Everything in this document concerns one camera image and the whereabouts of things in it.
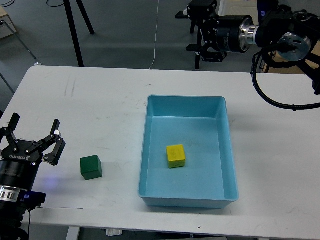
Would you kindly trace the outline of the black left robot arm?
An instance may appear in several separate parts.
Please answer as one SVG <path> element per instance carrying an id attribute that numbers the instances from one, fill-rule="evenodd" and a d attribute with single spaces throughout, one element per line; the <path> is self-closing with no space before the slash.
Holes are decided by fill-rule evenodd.
<path id="1" fill-rule="evenodd" d="M 32 190 L 40 164 L 56 166 L 66 146 L 55 119 L 50 134 L 39 141 L 17 139 L 14 131 L 20 116 L 14 113 L 7 126 L 0 129 L 8 145 L 0 151 L 0 238 L 27 240 L 21 229 L 26 212 L 40 207 L 46 199 L 43 192 Z"/>

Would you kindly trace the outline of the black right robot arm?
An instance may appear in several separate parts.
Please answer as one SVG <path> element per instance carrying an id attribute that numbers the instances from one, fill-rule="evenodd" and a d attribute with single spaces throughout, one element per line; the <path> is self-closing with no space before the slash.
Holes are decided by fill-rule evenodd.
<path id="1" fill-rule="evenodd" d="M 320 40 L 320 18 L 306 10 L 292 11 L 276 0 L 260 0 L 262 10 L 257 25 L 250 15 L 218 15 L 217 1 L 193 0 L 177 19 L 191 20 L 190 32 L 197 30 L 197 43 L 186 47 L 200 61 L 221 63 L 228 53 L 246 53 L 256 45 L 262 59 L 272 68 L 297 66 L 312 80 L 315 95 L 320 93 L 320 70 L 308 62 L 320 63 L 312 51 Z"/>

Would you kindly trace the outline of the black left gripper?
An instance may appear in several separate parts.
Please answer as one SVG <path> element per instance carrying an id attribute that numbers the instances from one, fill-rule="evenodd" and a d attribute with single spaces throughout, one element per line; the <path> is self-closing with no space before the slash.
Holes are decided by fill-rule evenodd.
<path id="1" fill-rule="evenodd" d="M 6 138 L 8 146 L 2 150 L 0 160 L 0 184 L 25 191 L 31 191 L 41 162 L 57 166 L 66 146 L 59 131 L 60 121 L 55 119 L 50 135 L 37 143 L 17 140 L 14 131 L 20 120 L 18 113 L 13 113 L 8 123 L 0 129 L 0 140 Z M 43 152 L 54 145 L 52 152 Z"/>

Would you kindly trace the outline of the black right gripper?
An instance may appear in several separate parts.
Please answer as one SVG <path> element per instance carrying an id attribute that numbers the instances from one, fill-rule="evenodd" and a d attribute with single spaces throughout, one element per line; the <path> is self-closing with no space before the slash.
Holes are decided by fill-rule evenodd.
<path id="1" fill-rule="evenodd" d="M 216 15 L 217 5 L 216 0 L 192 0 L 175 15 L 176 19 L 188 19 L 195 24 L 205 21 L 201 27 L 204 45 L 201 44 L 198 52 L 203 62 L 222 63 L 228 55 L 226 52 L 245 53 L 250 48 L 247 36 L 254 25 L 253 18 L 249 15 L 212 17 Z M 186 50 L 193 52 L 194 45 L 189 44 Z"/>

